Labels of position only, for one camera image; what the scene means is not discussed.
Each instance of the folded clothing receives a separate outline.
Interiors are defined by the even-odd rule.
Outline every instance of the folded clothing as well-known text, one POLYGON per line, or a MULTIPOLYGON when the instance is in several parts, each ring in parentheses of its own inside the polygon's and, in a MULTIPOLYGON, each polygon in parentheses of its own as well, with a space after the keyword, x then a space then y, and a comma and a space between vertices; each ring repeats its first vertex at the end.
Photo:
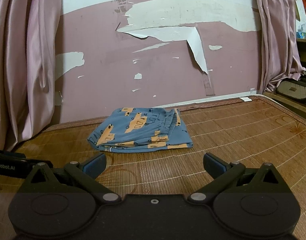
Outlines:
POLYGON ((164 108, 118 108, 87 139, 96 150, 139 153, 191 148, 193 142, 180 111, 164 108))

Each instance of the silver bolt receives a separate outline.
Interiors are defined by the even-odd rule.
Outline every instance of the silver bolt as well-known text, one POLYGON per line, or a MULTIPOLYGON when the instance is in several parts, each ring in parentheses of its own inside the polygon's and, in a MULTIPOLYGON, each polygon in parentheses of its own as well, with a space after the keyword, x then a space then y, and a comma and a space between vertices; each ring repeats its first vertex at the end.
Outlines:
POLYGON ((152 204, 157 204, 157 203, 159 203, 159 201, 157 199, 151 199, 151 203, 152 204))
POLYGON ((203 193, 196 192, 191 195, 191 199, 196 200, 196 201, 202 201, 206 199, 206 196, 203 193))
POLYGON ((118 195, 115 193, 106 193, 103 195, 103 199, 106 201, 115 201, 118 199, 118 195))

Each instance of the bamboo mat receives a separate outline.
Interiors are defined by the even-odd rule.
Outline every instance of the bamboo mat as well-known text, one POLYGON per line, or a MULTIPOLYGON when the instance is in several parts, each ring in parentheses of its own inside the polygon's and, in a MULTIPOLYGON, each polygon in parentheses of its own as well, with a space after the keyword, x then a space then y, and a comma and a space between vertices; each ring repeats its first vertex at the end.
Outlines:
MULTIPOLYGON (((250 97, 179 107, 194 146, 143 154, 106 153, 107 168, 97 181, 124 196, 136 194, 188 195, 209 183, 202 158, 211 152, 246 167, 273 163, 301 206, 295 236, 306 240, 306 120, 265 97, 250 97)), ((48 128, 24 142, 17 152, 50 160, 54 167, 83 162, 96 151, 86 141, 99 120, 48 128)), ((11 239, 7 207, 22 180, 0 176, 0 240, 11 239)))

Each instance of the black device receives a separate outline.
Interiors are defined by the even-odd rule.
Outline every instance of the black device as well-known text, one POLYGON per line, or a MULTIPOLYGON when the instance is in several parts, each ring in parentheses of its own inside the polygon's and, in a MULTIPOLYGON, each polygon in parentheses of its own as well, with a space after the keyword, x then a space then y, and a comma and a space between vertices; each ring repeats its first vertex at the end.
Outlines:
POLYGON ((57 169, 38 163, 9 205, 14 240, 295 239, 300 206, 271 163, 251 169, 206 153, 203 164, 214 180, 188 198, 122 200, 78 162, 57 169))

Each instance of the pink curtain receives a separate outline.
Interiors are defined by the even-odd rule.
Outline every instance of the pink curtain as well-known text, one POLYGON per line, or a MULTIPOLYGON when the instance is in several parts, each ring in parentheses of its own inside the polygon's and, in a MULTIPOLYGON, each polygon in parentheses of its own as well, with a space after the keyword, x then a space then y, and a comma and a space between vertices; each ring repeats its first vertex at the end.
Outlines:
POLYGON ((296 43, 295 1, 257 0, 262 22, 260 91, 274 92, 284 78, 298 80, 301 66, 296 43))
POLYGON ((0 149, 50 123, 61 0, 0 0, 0 149))

